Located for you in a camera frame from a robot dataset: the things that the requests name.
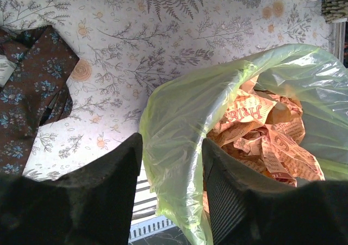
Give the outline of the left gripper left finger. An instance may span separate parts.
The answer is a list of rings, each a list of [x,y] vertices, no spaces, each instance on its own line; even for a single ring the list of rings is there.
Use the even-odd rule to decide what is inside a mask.
[[[142,136],[57,180],[1,174],[1,244],[127,244]]]

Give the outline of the green trash bag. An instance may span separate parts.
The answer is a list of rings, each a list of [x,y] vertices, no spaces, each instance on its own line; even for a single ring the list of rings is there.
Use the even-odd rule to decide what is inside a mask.
[[[319,160],[328,179],[347,178],[347,68],[334,55],[287,44],[192,71],[151,94],[139,125],[157,214],[172,220],[191,244],[213,243],[203,212],[202,141],[238,88],[254,77],[257,89],[302,103],[302,147]]]

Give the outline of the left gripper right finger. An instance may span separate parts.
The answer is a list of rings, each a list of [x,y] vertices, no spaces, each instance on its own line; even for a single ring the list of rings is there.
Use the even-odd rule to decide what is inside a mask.
[[[277,182],[202,143],[214,244],[347,244],[347,182]]]

